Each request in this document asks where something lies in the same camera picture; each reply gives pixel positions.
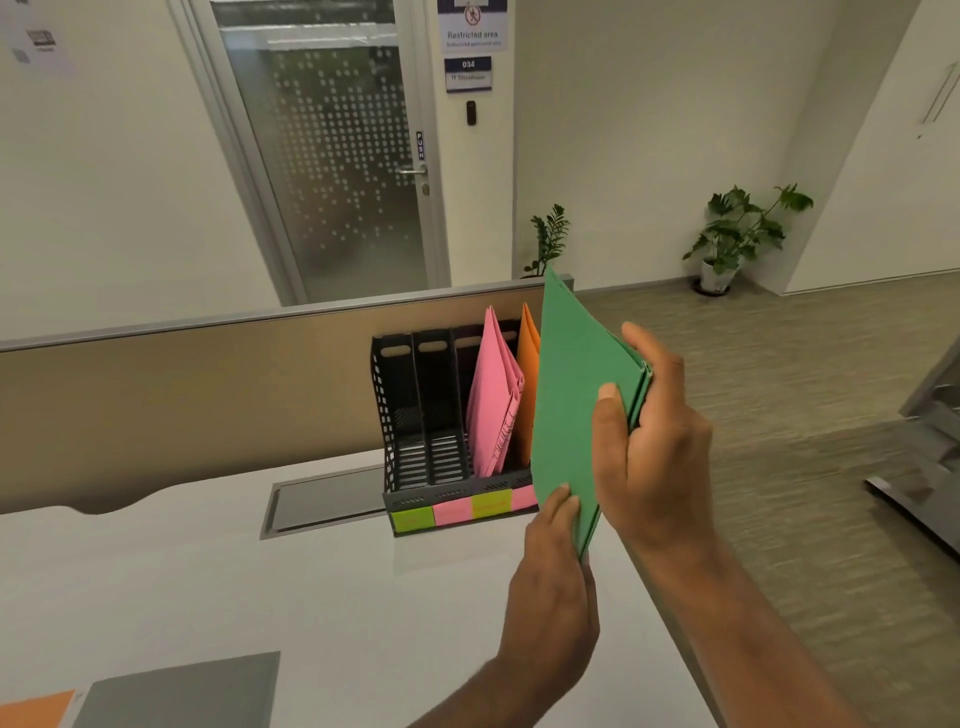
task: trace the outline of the green folder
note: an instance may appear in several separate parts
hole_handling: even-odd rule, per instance
[[[547,267],[544,278],[530,467],[538,502],[543,503],[564,483],[580,497],[573,543],[582,557],[600,518],[591,460],[597,390],[610,381],[619,387],[632,428],[652,372],[636,351],[590,316],[551,268]]]

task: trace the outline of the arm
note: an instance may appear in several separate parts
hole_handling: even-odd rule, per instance
[[[682,360],[632,324],[623,335],[654,383],[629,436],[616,387],[600,389],[597,499],[676,614],[730,727],[863,728],[714,531],[711,426],[685,402]]]
[[[587,670],[600,636],[589,565],[573,547],[580,500],[562,486],[527,526],[496,657],[410,728],[531,728]]]

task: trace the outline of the glass door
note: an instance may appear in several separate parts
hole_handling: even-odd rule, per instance
[[[191,3],[298,302],[447,285],[415,18],[393,0]]]

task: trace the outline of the carpeted floor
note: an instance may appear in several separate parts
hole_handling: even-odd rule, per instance
[[[744,280],[717,300],[682,282],[581,299],[684,356],[687,398],[716,427],[719,527],[850,701],[876,726],[960,725],[960,564],[863,487],[917,480],[897,411],[960,334],[960,274],[784,298]]]

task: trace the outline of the door frame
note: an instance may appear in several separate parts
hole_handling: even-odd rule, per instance
[[[309,303],[267,168],[211,8],[214,2],[227,1],[237,2],[167,0],[167,5],[280,303]],[[415,164],[418,162],[417,131],[421,131],[424,137],[430,193],[424,195],[419,183],[416,190],[427,285],[446,288],[450,285],[450,263],[426,14],[422,0],[395,0],[394,12],[410,152]]]

